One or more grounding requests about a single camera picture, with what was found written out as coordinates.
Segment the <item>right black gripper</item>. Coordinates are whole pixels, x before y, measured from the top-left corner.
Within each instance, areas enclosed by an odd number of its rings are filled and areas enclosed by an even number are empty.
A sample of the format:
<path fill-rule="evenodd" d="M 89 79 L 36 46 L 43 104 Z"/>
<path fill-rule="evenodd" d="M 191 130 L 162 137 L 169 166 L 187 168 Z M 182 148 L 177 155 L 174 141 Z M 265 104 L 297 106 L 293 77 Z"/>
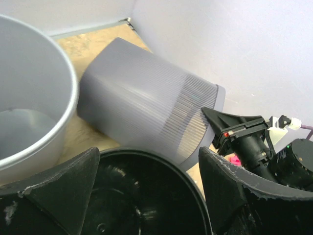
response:
<path fill-rule="evenodd" d="M 215 133 L 213 145 L 219 155 L 234 153 L 249 171 L 267 167 L 272 150 L 263 140 L 268 129 L 263 117 L 231 115 L 207 107 L 201 111 Z"/>

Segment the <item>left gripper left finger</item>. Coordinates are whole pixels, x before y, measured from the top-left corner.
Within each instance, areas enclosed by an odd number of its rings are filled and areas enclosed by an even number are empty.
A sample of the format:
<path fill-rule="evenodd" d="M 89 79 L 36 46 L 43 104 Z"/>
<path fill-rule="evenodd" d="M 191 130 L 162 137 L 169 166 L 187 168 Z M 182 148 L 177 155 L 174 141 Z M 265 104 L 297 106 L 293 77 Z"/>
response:
<path fill-rule="evenodd" d="M 90 148 L 27 179 L 0 188 L 2 235 L 79 235 L 100 152 Z"/>

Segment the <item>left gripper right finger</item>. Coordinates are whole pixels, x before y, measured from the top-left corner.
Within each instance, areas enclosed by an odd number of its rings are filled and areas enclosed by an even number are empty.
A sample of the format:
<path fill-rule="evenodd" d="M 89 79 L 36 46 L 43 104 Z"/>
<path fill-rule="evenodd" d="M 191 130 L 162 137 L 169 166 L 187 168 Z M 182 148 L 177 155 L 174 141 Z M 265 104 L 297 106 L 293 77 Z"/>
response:
<path fill-rule="evenodd" d="M 311 235 L 313 194 L 266 180 L 211 151 L 199 167 L 215 235 Z"/>

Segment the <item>black ribbed round bin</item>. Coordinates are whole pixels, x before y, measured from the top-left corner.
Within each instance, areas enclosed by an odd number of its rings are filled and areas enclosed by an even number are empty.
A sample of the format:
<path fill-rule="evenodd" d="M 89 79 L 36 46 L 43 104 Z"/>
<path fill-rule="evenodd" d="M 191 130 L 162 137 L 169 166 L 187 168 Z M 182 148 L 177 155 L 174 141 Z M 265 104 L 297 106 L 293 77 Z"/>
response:
<path fill-rule="evenodd" d="M 102 151 L 84 235 L 210 235 L 205 200 L 168 159 L 138 149 Z"/>

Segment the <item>grey slotted square bin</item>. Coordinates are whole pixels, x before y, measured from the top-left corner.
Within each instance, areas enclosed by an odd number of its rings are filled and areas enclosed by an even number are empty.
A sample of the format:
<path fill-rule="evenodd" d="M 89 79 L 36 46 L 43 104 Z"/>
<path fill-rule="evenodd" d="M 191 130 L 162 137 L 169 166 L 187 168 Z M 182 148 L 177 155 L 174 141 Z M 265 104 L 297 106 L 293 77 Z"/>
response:
<path fill-rule="evenodd" d="M 214 138 L 202 108 L 221 111 L 224 100 L 224 87 L 116 38 L 85 70 L 77 113 L 120 145 L 189 170 Z"/>

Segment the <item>light grey round bucket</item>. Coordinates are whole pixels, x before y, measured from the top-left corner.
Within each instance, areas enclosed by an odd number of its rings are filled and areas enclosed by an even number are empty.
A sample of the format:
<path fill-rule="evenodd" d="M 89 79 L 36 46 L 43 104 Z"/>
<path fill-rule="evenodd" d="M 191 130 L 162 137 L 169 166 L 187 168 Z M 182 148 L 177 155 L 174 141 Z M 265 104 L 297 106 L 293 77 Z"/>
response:
<path fill-rule="evenodd" d="M 53 167 L 78 101 L 75 69 L 37 28 L 0 17 L 0 183 Z"/>

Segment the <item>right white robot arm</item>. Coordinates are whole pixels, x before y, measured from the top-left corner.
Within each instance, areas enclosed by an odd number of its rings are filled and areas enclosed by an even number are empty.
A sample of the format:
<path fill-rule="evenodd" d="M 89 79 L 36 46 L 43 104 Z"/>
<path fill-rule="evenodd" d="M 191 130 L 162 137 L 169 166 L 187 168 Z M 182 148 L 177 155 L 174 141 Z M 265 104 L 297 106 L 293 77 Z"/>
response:
<path fill-rule="evenodd" d="M 218 154 L 235 154 L 243 168 L 267 180 L 302 190 L 313 189 L 312 133 L 304 139 L 294 139 L 282 150 L 274 146 L 288 130 L 312 130 L 297 118 L 271 116 L 237 116 L 206 107 L 202 113 L 211 125 L 213 145 Z"/>

